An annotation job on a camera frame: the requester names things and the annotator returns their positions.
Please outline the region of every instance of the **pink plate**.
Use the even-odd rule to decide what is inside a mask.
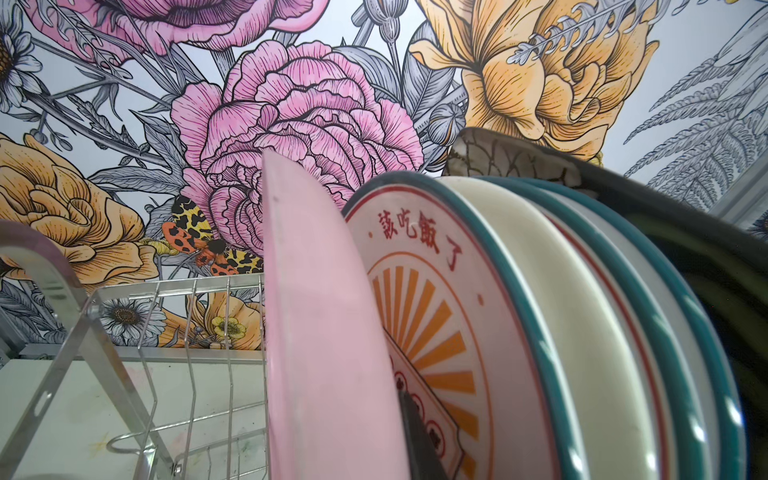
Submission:
[[[264,153],[267,392],[274,480],[410,478],[376,302],[339,210]]]

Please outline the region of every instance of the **green plate rim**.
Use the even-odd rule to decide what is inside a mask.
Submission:
[[[431,177],[410,171],[396,171],[378,175],[366,182],[347,201],[342,209],[342,215],[346,219],[348,212],[370,192],[395,184],[419,188],[444,202],[454,215],[465,222],[467,228],[475,235],[475,239],[485,251],[485,254],[488,255],[492,264],[496,266],[496,273],[507,289],[508,295],[512,298],[512,303],[517,310],[528,345],[531,348],[531,354],[535,359],[539,381],[545,393],[554,430],[552,433],[560,460],[561,476],[567,480],[585,480],[588,477],[582,472],[583,467],[581,470],[577,468],[573,459],[573,455],[577,455],[579,452],[578,445],[581,444],[581,442],[577,441],[580,438],[580,434],[577,431],[578,427],[573,426],[578,425],[578,421],[577,419],[568,418],[568,408],[563,396],[563,388],[561,387],[562,385],[566,386],[567,383],[564,378],[561,380],[560,375],[558,375],[558,369],[551,358],[552,353],[557,350],[554,347],[554,343],[548,342],[547,337],[542,333],[542,327],[546,328],[544,321],[538,318],[536,312],[531,307],[530,300],[526,296],[520,280],[507,265],[507,260],[501,247],[491,237],[471,207],[447,186],[440,184]]]
[[[659,273],[688,320],[712,382],[720,432],[720,478],[746,478],[746,433],[736,381],[712,322],[680,272],[637,227],[611,208],[562,185],[529,178],[520,180],[566,196],[603,217],[632,242]]]
[[[490,183],[504,187],[524,198],[531,200],[557,218],[567,224],[586,244],[590,245],[593,252],[600,258],[611,271],[627,300],[637,314],[643,332],[648,338],[654,357],[659,363],[664,389],[667,391],[667,400],[673,419],[682,419],[679,422],[673,420],[675,432],[675,445],[679,452],[678,475],[681,478],[704,478],[703,458],[691,455],[682,442],[696,442],[690,428],[689,418],[698,416],[695,408],[694,381],[687,373],[687,365],[681,362],[682,352],[677,342],[669,332],[671,327],[663,319],[661,311],[650,299],[651,294],[642,284],[634,271],[627,266],[627,261],[616,250],[616,247],[606,238],[602,232],[591,223],[574,212],[568,205],[561,203],[557,198],[546,194],[537,187],[533,187],[519,178],[507,177],[476,177]]]

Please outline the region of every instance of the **moth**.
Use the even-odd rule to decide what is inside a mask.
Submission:
[[[163,223],[165,240],[181,253],[195,253],[197,266],[211,263],[215,276],[263,272],[263,260],[250,252],[232,248],[214,236],[205,214],[190,198],[180,195],[170,208],[173,221]]]

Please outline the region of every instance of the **red chinese characters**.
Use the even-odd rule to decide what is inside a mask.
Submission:
[[[397,235],[395,223],[392,221],[392,218],[389,216],[389,212],[387,210],[384,210],[379,214],[379,223],[382,224],[382,229],[384,229],[384,237],[386,237],[387,240],[392,238],[393,235]]]
[[[421,241],[429,248],[434,248],[435,253],[440,253],[440,249],[435,243],[435,221],[431,218],[427,218],[421,211],[419,211],[419,229],[422,231]]]
[[[414,228],[414,226],[411,225],[411,218],[409,216],[410,213],[411,213],[410,210],[401,208],[400,213],[397,214],[397,221],[400,225],[400,228],[406,229],[406,235],[408,235],[409,238],[416,238],[419,236],[419,234],[416,233],[416,228]]]
[[[453,271],[453,269],[456,268],[456,256],[462,252],[462,248],[455,241],[451,240],[451,237],[448,235],[446,235],[445,238],[448,239],[448,243],[453,245],[453,258],[448,261],[448,267]]]
[[[411,223],[410,210],[400,208],[400,213],[398,213],[396,217],[397,226],[406,232],[408,238],[418,238],[421,243],[425,244],[428,248],[433,249],[435,253],[440,253],[440,247],[438,247],[437,244],[437,224],[434,219],[427,217],[424,212],[419,210],[419,223],[418,229],[416,229],[417,224]],[[382,210],[379,214],[379,223],[382,226],[382,232],[387,240],[390,240],[395,235],[399,234],[399,230],[392,220],[392,213],[388,210]],[[456,268],[457,256],[462,253],[462,248],[448,235],[446,235],[445,238],[452,247],[449,257],[446,257],[445,260],[448,262],[451,271],[453,271]]]

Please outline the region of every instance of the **plate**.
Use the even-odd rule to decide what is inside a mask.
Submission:
[[[263,159],[270,477],[410,478],[386,343],[355,244],[314,177],[274,152]]]
[[[694,379],[700,415],[681,419],[676,427],[679,435],[693,438],[690,460],[710,466],[701,478],[743,478],[746,455],[738,393],[717,334],[685,280],[650,240],[611,209],[558,185],[523,181],[582,213],[632,263],[672,327]]]
[[[658,478],[642,377],[588,265],[525,198],[467,177],[440,181],[493,227],[528,281],[563,362],[594,478]]]
[[[661,308],[627,258],[592,222],[548,192],[518,179],[480,178],[535,203],[588,263],[621,319],[644,374],[646,395],[654,411],[660,454],[656,463],[661,478],[699,478],[696,464],[691,465],[685,458],[678,463],[672,424],[673,414],[685,421],[695,417],[696,410],[689,406],[695,405],[696,387]],[[695,441],[680,436],[677,440]]]
[[[557,350],[475,208],[425,175],[390,172],[343,215],[396,385],[420,406],[448,477],[588,478]]]

